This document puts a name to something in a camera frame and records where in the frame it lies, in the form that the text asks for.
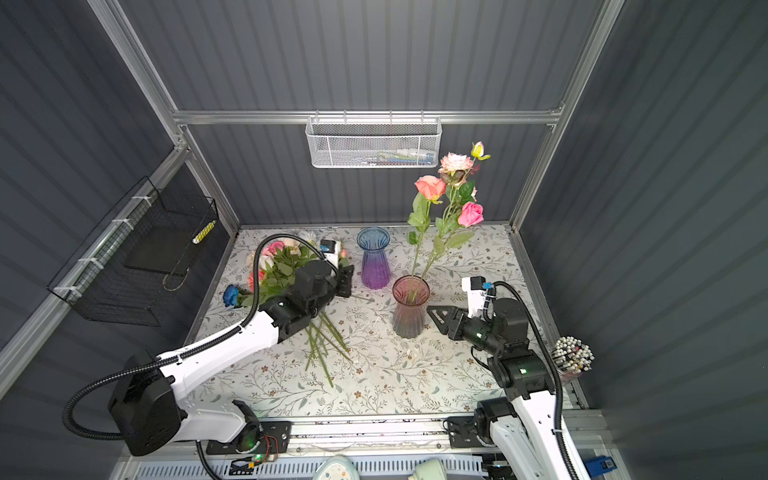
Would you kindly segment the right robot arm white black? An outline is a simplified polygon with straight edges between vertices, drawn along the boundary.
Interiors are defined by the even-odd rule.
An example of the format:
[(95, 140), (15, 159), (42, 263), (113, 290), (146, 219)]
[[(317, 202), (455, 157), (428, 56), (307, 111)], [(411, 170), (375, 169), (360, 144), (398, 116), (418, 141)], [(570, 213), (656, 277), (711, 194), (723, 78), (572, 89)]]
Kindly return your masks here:
[(530, 347), (541, 336), (519, 299), (499, 298), (475, 316), (455, 306), (429, 306), (439, 332), (488, 354), (486, 365), (503, 399), (478, 403), (476, 435), (496, 446), (515, 479), (587, 479), (589, 473), (563, 419), (560, 376)]

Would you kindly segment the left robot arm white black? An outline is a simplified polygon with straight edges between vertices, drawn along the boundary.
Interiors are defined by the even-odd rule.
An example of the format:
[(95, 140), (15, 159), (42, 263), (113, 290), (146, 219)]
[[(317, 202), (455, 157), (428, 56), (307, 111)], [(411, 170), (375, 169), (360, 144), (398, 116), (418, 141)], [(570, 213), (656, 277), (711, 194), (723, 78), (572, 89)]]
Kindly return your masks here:
[(165, 366), (120, 379), (108, 403), (120, 437), (134, 456), (148, 455), (172, 442), (215, 441), (239, 453), (264, 445), (256, 414), (241, 400), (204, 406), (192, 392), (222, 371), (260, 350), (269, 349), (307, 328), (336, 297), (351, 294), (353, 266), (332, 269), (312, 260), (299, 268), (283, 293), (258, 307), (251, 321), (209, 336), (212, 347), (192, 346), (161, 355)]

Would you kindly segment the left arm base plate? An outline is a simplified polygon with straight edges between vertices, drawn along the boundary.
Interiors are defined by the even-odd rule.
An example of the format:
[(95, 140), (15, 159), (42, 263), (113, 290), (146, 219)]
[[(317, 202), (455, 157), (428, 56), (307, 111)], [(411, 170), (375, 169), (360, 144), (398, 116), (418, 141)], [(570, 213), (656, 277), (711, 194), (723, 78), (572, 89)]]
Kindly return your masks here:
[(287, 451), (293, 424), (289, 421), (261, 422), (258, 427), (247, 424), (244, 431), (229, 443), (209, 441), (207, 455), (279, 455)]

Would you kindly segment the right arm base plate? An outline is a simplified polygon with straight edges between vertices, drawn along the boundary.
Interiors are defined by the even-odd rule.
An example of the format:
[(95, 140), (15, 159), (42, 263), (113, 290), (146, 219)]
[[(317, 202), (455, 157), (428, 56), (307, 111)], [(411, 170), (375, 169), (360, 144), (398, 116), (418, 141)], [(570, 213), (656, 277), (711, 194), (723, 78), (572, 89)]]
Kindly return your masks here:
[(452, 448), (494, 447), (490, 425), (485, 417), (450, 416), (442, 421)]

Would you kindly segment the salmon pink rose stem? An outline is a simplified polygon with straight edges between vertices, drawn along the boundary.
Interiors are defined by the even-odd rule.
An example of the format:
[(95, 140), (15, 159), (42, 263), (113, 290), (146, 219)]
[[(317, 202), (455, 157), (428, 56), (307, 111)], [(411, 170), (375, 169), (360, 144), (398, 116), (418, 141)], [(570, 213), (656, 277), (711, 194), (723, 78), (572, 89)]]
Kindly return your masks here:
[(431, 225), (431, 207), (442, 202), (446, 192), (446, 183), (439, 177), (425, 175), (415, 182), (417, 194), (412, 202), (412, 212), (408, 224), (413, 231), (408, 234), (408, 243), (415, 247), (415, 256), (410, 268), (410, 275), (416, 276), (416, 268), (421, 253), (425, 234)]

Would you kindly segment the hot pink rose stem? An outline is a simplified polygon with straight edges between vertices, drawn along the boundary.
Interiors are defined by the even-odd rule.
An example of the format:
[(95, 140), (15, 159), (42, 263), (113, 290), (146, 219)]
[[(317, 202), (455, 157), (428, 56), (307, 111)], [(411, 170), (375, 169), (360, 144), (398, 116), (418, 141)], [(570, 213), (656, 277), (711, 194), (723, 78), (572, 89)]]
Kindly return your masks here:
[(426, 278), (432, 266), (450, 249), (457, 249), (467, 243), (474, 235), (472, 228), (484, 221), (484, 208), (474, 201), (462, 205), (451, 204), (447, 211), (447, 214), (435, 220), (437, 233), (432, 240), (432, 251), (422, 270), (422, 278)]

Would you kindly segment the pink grey glass vase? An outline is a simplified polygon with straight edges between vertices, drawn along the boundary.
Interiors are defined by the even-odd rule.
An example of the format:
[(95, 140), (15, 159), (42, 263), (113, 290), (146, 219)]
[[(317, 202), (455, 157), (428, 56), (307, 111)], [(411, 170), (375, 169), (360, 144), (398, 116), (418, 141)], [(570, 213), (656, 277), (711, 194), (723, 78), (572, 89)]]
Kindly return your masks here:
[(406, 339), (418, 337), (426, 325), (426, 306), (431, 295), (428, 283), (419, 276), (405, 275), (394, 283), (392, 295), (396, 302), (394, 332)]

